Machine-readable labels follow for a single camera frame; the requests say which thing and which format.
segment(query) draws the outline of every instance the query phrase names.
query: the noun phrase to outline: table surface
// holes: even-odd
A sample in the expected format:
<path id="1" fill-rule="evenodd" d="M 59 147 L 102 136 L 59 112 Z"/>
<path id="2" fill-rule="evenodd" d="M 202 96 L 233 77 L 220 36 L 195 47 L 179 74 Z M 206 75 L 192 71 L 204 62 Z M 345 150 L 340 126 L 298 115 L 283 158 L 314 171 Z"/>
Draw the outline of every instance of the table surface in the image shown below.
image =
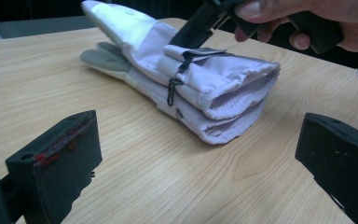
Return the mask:
<path id="1" fill-rule="evenodd" d="M 102 41 L 97 28 L 0 40 L 0 177 L 7 157 L 95 109 L 103 162 L 64 223 L 351 223 L 295 151 L 306 112 L 358 129 L 355 70 L 216 32 L 205 46 L 279 62 L 282 71 L 254 126 L 211 146 L 79 60 Z"/>

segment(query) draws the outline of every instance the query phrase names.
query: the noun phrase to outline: finger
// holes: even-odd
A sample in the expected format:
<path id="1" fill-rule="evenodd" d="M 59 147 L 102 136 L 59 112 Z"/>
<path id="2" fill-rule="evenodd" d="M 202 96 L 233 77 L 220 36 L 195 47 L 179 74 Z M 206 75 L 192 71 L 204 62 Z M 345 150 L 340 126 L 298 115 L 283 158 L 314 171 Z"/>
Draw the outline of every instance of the finger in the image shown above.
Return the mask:
<path id="1" fill-rule="evenodd" d="M 243 42 L 243 41 L 249 39 L 249 36 L 247 36 L 247 35 L 241 30 L 240 27 L 235 28 L 234 36 L 235 36 L 235 39 L 236 39 L 238 42 Z"/>
<path id="2" fill-rule="evenodd" d="M 269 42 L 272 38 L 272 34 L 279 27 L 279 25 L 289 22 L 288 18 L 281 18 L 275 21 L 270 21 L 265 23 L 258 31 L 257 31 L 257 39 L 260 42 L 266 43 Z"/>
<path id="3" fill-rule="evenodd" d="M 311 12 L 330 21 L 358 23 L 358 0 L 319 2 Z"/>
<path id="4" fill-rule="evenodd" d="M 294 32 L 289 38 L 290 44 L 295 49 L 308 49 L 310 47 L 310 37 L 304 33 Z"/>
<path id="5" fill-rule="evenodd" d="M 309 9 L 310 0 L 246 0 L 235 7 L 235 12 L 246 21 L 261 23 Z"/>

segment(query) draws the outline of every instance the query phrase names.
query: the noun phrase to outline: folded glove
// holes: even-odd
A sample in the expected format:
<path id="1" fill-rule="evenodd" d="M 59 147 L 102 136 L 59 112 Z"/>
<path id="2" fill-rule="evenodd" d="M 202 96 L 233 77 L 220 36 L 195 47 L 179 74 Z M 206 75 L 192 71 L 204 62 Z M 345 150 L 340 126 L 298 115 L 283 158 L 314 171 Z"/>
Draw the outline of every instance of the folded glove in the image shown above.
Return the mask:
<path id="1" fill-rule="evenodd" d="M 225 144 L 245 132 L 259 117 L 264 101 L 249 106 L 242 114 L 231 119 L 210 119 L 200 110 L 175 96 L 173 106 L 166 103 L 168 87 L 145 76 L 121 55 L 120 48 L 109 43 L 97 44 L 97 49 L 84 51 L 80 58 L 91 67 L 111 77 L 121 79 L 150 98 L 157 108 L 180 122 L 209 144 Z"/>
<path id="2" fill-rule="evenodd" d="M 161 85 L 176 83 L 178 95 L 211 119 L 234 119 L 260 104 L 279 75 L 278 63 L 169 46 L 177 31 L 131 8 L 96 1 L 82 8 L 134 67 Z"/>

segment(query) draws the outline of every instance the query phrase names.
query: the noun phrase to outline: white glove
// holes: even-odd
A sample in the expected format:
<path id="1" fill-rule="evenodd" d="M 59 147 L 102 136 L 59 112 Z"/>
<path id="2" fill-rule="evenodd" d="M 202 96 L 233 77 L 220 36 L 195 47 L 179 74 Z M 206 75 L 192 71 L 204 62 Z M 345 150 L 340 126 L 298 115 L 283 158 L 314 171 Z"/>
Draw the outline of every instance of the white glove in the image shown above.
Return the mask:
<path id="1" fill-rule="evenodd" d="M 109 43 L 97 44 L 97 49 L 89 49 L 80 55 L 83 62 L 106 73 L 109 76 L 124 80 L 134 89 L 144 94 L 157 108 L 180 122 L 209 144 L 225 144 L 245 132 L 259 117 L 263 108 L 260 104 L 249 106 L 242 114 L 232 119 L 209 119 L 200 110 L 175 96 L 173 106 L 166 102 L 168 88 L 158 84 L 132 67 L 120 54 L 117 46 Z"/>
<path id="2" fill-rule="evenodd" d="M 82 8 L 134 67 L 161 85 L 182 84 L 178 95 L 211 119 L 236 118 L 259 104 L 279 75 L 278 63 L 225 53 L 186 59 L 189 49 L 168 46 L 174 28 L 131 8 L 96 1 Z M 182 63 L 188 66 L 179 72 Z"/>

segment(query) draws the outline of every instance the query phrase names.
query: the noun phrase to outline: red marking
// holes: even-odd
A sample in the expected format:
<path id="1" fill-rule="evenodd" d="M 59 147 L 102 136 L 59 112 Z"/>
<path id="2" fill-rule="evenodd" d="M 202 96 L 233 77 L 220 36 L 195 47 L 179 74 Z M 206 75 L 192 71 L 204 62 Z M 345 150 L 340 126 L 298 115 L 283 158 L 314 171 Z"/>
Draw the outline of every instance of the red marking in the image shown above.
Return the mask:
<path id="1" fill-rule="evenodd" d="M 40 153 L 40 154 L 36 155 L 34 158 L 36 159 L 37 162 L 40 162 L 46 158 L 46 154 Z"/>
<path id="2" fill-rule="evenodd" d="M 45 153 L 40 153 L 40 154 L 35 156 L 35 159 L 41 166 L 46 166 L 49 163 L 51 163 L 52 161 L 57 160 L 59 157 L 60 157 L 60 155 L 56 154 L 54 156 L 51 156 L 50 158 L 46 158 Z"/>
<path id="3" fill-rule="evenodd" d="M 68 149 L 69 150 L 74 150 L 76 148 L 76 141 L 72 141 L 69 143 Z"/>

